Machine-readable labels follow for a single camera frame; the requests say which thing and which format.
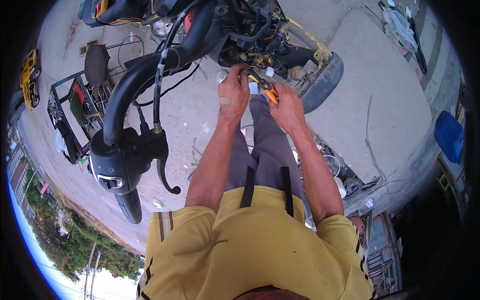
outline yellow t-shirt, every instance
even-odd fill
[[[239,209],[243,187],[224,193],[218,214],[189,206],[153,213],[139,299],[232,300],[273,285],[314,299],[375,298],[358,231],[341,215],[305,227],[301,199],[294,217],[285,194],[255,186]]]

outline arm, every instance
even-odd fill
[[[343,203],[332,172],[313,141],[312,132],[305,122],[303,105],[287,85],[275,84],[279,94],[278,106],[269,101],[270,114],[277,124],[292,138],[299,153],[303,181],[313,221],[318,225],[333,215],[343,215]]]
[[[223,190],[227,184],[233,133],[247,107],[250,89],[244,64],[231,67],[228,77],[218,86],[218,96],[230,98],[222,105],[212,139],[200,159],[187,192],[185,206],[205,206],[218,212]]]

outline blue stool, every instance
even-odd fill
[[[458,163],[463,150],[463,127],[448,111],[442,111],[435,122],[434,135],[448,160]]]

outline black strap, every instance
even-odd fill
[[[245,181],[245,189],[240,201],[240,208],[250,207],[252,204],[253,187],[255,185],[255,171],[252,167],[247,166],[247,180]]]
[[[288,167],[281,167],[282,179],[283,179],[283,189],[285,192],[285,209],[287,213],[293,217],[293,197],[292,197],[292,187],[290,185],[290,171]]]

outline yellow toy truck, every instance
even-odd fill
[[[35,91],[35,80],[40,75],[42,68],[37,66],[38,49],[33,49],[25,58],[20,69],[20,87],[24,93],[25,106],[32,113],[32,108],[37,107],[40,97]]]

